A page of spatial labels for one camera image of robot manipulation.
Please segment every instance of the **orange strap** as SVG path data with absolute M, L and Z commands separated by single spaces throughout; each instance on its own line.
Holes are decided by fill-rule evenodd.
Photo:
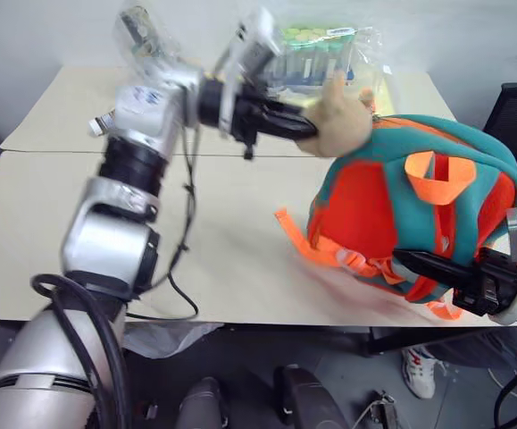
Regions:
M 320 236 L 316 243 L 316 248 L 313 248 L 292 218 L 288 215 L 286 209 L 279 210 L 275 215 L 280 226 L 290 238 L 298 252 L 300 252 L 300 254 L 302 254 L 306 259 L 321 265 L 335 267 L 341 266 L 363 277 L 374 277 L 381 274 L 379 267 L 372 265 L 371 261 L 368 263 L 361 253 L 343 248 L 335 241 L 326 237 Z
M 317 248 L 313 248 L 285 208 L 276 212 L 275 216 L 298 252 L 306 259 L 320 265 L 343 267 L 363 277 L 375 277 L 382 274 L 389 284 L 404 282 L 404 278 L 393 271 L 390 257 L 371 259 L 368 262 L 361 253 L 343 248 L 335 241 L 323 236 L 319 237 Z M 434 315 L 445 320 L 458 319 L 463 312 L 460 308 L 443 302 L 442 299 L 431 301 L 426 305 Z
M 448 157 L 448 181 L 426 179 L 434 152 L 410 154 L 404 171 L 417 196 L 435 206 L 452 203 L 476 179 L 474 162 L 466 158 Z
M 463 309 L 453 306 L 444 298 L 425 304 L 431 313 L 444 320 L 456 320 L 463 314 Z

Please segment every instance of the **white table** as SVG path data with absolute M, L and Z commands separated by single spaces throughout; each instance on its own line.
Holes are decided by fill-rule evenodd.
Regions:
M 104 138 L 88 135 L 88 121 L 113 109 L 118 88 L 133 82 L 122 68 L 63 67 L 2 149 L 21 152 L 92 152 L 104 150 Z M 424 72 L 386 75 L 395 113 L 430 114 L 454 120 L 441 95 Z M 216 130 L 205 130 L 200 155 L 240 156 L 244 147 L 221 139 Z M 177 145 L 175 153 L 181 154 Z M 304 156 L 284 139 L 261 135 L 257 156 Z
M 0 157 L 0 319 L 27 320 L 46 300 L 29 287 L 36 273 L 60 273 L 59 250 L 98 154 Z M 176 273 L 201 308 L 202 321 L 360 326 L 488 326 L 467 314 L 454 323 L 424 306 L 377 290 L 336 270 L 306 264 L 278 226 L 282 206 L 304 224 L 329 161 L 266 157 L 248 163 L 205 156 L 197 163 L 198 212 L 191 251 Z M 162 235 L 157 273 L 167 265 L 183 223 L 184 166 L 176 157 L 154 227 Z M 134 302 L 146 315 L 185 315 L 189 307 L 167 285 Z

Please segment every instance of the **teal backpack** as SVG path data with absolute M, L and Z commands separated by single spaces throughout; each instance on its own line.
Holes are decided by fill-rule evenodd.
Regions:
M 406 270 L 395 248 L 469 265 L 504 232 L 517 206 L 517 163 L 507 147 L 467 125 L 424 115 L 379 118 L 370 141 L 329 168 L 310 208 L 307 237 L 285 210 L 281 226 L 306 258 L 428 303 L 447 286 Z

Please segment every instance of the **shoe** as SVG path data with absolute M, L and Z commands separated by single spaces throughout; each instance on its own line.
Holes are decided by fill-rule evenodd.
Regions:
M 442 362 L 416 349 L 404 349 L 403 361 L 403 379 L 409 390 L 417 398 L 430 400 L 435 396 L 435 365 Z

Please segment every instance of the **package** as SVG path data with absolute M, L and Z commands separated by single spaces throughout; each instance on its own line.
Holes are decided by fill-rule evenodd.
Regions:
M 145 59 L 171 63 L 179 59 L 179 44 L 149 11 L 146 0 L 127 0 L 113 26 L 113 36 L 127 64 L 143 76 Z
M 267 2 L 265 6 L 274 13 L 284 38 L 283 54 L 263 76 L 271 95 L 309 105 L 318 99 L 323 82 L 337 71 L 346 75 L 346 91 L 354 96 L 368 89 L 378 96 L 383 90 L 381 35 L 368 17 L 336 1 Z

